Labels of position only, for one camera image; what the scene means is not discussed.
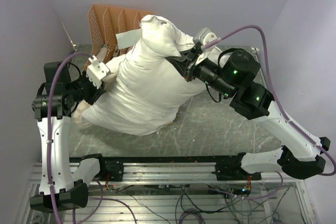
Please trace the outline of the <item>white pillow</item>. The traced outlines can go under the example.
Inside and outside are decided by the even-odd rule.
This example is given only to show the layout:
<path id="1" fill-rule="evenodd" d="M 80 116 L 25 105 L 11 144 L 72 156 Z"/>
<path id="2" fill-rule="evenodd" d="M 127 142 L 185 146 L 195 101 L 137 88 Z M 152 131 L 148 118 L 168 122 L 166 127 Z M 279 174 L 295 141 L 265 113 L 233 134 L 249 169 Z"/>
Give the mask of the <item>white pillow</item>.
<path id="1" fill-rule="evenodd" d="M 192 36 L 161 16 L 146 15 L 140 26 L 133 48 L 107 62 L 112 74 L 106 92 L 93 105 L 79 104 L 73 117 L 79 125 L 149 135 L 171 124 L 180 106 L 205 90 L 202 81 L 185 81 L 166 60 L 192 49 Z"/>

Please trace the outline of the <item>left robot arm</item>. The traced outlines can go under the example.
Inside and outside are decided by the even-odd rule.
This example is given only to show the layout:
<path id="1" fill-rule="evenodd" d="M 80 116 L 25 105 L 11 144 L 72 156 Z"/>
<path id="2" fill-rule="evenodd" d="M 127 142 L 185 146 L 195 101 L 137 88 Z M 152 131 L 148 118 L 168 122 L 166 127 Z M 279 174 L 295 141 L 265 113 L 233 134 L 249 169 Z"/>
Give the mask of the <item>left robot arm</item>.
<path id="1" fill-rule="evenodd" d="M 42 172 L 39 192 L 30 199 L 30 207 L 44 213 L 84 208 L 90 183 L 104 179 L 107 167 L 101 154 L 90 154 L 71 172 L 68 139 L 72 107 L 82 101 L 94 104 L 104 94 L 104 84 L 96 87 L 85 71 L 72 81 L 67 65 L 60 61 L 45 64 L 44 73 L 46 81 L 32 102 L 41 138 Z"/>

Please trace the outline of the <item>grey pillowcase with cream ruffle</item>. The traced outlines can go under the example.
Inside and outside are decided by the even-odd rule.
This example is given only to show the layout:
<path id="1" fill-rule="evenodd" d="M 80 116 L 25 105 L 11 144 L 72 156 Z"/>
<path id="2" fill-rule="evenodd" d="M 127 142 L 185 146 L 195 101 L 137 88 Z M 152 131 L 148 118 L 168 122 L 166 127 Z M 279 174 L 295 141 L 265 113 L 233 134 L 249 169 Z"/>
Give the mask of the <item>grey pillowcase with cream ruffle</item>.
<path id="1" fill-rule="evenodd" d="M 164 58 L 134 48 L 107 63 L 106 92 L 93 104 L 79 103 L 73 120 L 115 132 L 149 135 L 171 124 L 188 99 L 183 78 Z"/>

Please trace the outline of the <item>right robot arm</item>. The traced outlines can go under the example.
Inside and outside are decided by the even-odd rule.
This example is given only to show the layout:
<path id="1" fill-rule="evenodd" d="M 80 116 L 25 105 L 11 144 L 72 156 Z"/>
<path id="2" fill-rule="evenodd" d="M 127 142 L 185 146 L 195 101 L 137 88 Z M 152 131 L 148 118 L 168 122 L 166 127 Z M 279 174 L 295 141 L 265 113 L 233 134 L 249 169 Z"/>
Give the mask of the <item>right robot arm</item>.
<path id="1" fill-rule="evenodd" d="M 201 46 L 169 56 L 166 60 L 187 82 L 198 79 L 207 88 L 218 92 L 218 99 L 230 99 L 230 107 L 247 120 L 260 124 L 272 133 L 281 147 L 262 153 L 239 153 L 230 167 L 230 176 L 244 179 L 260 172 L 284 172 L 296 179 L 321 175 L 330 140 L 315 137 L 286 116 L 276 104 L 275 96 L 262 84 L 254 81 L 260 64 L 246 50 L 229 48 L 221 52 L 217 62 L 204 59 L 200 63 Z"/>

